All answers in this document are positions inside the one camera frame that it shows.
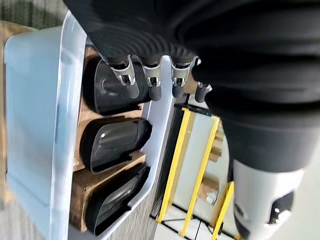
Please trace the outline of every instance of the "silver metal bracket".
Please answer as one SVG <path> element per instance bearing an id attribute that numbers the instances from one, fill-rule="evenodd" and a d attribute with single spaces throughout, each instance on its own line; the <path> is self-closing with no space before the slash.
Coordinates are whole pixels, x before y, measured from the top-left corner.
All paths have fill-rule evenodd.
<path id="1" fill-rule="evenodd" d="M 155 67 L 148 67 L 141 63 L 143 68 L 143 73 L 145 76 L 145 79 L 148 83 L 148 86 L 150 88 L 157 88 L 160 86 L 160 79 L 161 79 L 161 60 L 159 61 L 158 65 Z"/>
<path id="2" fill-rule="evenodd" d="M 183 87 L 186 84 L 190 66 L 191 62 L 187 64 L 179 64 L 171 60 L 171 76 L 173 86 Z"/>
<path id="3" fill-rule="evenodd" d="M 117 79 L 123 86 L 132 86 L 136 82 L 135 70 L 131 61 L 130 55 L 127 57 L 127 66 L 124 69 L 116 69 L 110 66 L 111 70 L 114 72 Z"/>

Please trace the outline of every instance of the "yellow metal bar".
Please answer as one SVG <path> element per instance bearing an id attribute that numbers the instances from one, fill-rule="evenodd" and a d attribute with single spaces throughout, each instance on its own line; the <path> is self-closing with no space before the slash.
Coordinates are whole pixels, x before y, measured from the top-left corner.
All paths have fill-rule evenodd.
<path id="1" fill-rule="evenodd" d="M 186 214 L 185 221 L 184 221 L 184 226 L 183 226 L 182 231 L 179 232 L 179 235 L 182 236 L 182 237 L 184 237 L 186 235 L 188 225 L 190 223 L 192 214 L 194 212 L 194 208 L 195 208 L 195 205 L 196 205 L 196 200 L 197 200 L 199 188 L 200 188 L 202 179 L 203 179 L 205 171 L 206 171 L 207 162 L 209 160 L 209 154 L 211 152 L 212 144 L 214 142 L 215 135 L 216 135 L 216 132 L 218 130 L 219 118 L 215 116 L 215 117 L 213 117 L 213 120 L 214 120 L 213 126 L 211 128 L 209 139 L 208 139 L 208 142 L 207 142 L 205 150 L 204 150 L 202 163 L 201 163 L 201 166 L 200 166 L 200 170 L 199 170 L 198 176 L 196 178 L 195 186 L 194 186 L 194 189 L 193 189 L 193 194 L 192 194 L 191 201 L 190 201 L 190 204 L 189 204 L 189 209 L 188 209 L 188 212 Z"/>
<path id="2" fill-rule="evenodd" d="M 175 149 L 174 149 L 174 154 L 173 154 L 173 158 L 172 158 L 172 163 L 171 163 L 171 167 L 170 167 L 168 180 L 167 180 L 166 187 L 165 187 L 165 192 L 164 192 L 164 196 L 163 196 L 163 200 L 162 200 L 160 214 L 159 214 L 159 217 L 156 219 L 156 221 L 158 223 L 162 222 L 162 220 L 164 219 L 165 214 L 167 212 L 167 207 L 168 207 L 168 203 L 169 203 L 169 199 L 170 199 L 170 195 L 171 195 L 171 190 L 172 190 L 172 186 L 173 186 L 174 179 L 175 179 L 176 169 L 178 166 L 181 149 L 183 146 L 184 138 L 185 138 L 185 135 L 187 132 L 188 122 L 190 119 L 190 114 L 191 114 L 190 110 L 187 108 L 184 108 L 184 107 L 182 108 L 182 110 L 184 111 L 182 123 L 181 123 L 178 139 L 176 141 L 176 145 L 175 145 Z"/>
<path id="3" fill-rule="evenodd" d="M 216 218 L 213 224 L 213 234 L 211 240 L 216 240 L 218 233 L 222 224 L 222 221 L 226 215 L 229 203 L 231 201 L 232 195 L 234 193 L 235 183 L 233 181 L 229 182 L 225 188 L 224 196 L 220 204 L 220 208 L 216 214 Z"/>

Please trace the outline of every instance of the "black cable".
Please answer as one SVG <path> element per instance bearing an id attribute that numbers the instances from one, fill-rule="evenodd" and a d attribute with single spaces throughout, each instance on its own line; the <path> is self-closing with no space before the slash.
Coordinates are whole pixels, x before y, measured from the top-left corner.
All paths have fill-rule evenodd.
<path id="1" fill-rule="evenodd" d="M 197 239 L 198 232 L 199 232 L 199 229 L 200 229 L 200 225 L 201 225 L 201 221 L 199 221 L 198 230 L 196 231 L 196 234 L 195 234 L 194 240 L 196 240 L 196 239 Z"/>
<path id="2" fill-rule="evenodd" d="M 211 234 L 214 234 L 214 232 L 211 231 L 211 229 L 209 228 L 209 225 L 206 225 L 206 228 L 209 230 L 209 232 L 210 232 Z"/>
<path id="3" fill-rule="evenodd" d="M 177 218 L 177 219 L 169 219 L 169 220 L 163 220 L 163 222 L 173 222 L 173 221 L 184 221 L 186 220 L 185 218 Z"/>

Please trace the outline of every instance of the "cardboard box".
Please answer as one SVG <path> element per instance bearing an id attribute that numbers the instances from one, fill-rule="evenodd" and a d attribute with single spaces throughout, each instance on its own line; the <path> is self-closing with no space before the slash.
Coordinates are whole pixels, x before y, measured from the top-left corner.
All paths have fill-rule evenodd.
<path id="1" fill-rule="evenodd" d="M 198 198 L 213 206 L 217 201 L 218 194 L 219 180 L 204 177 L 199 188 Z"/>

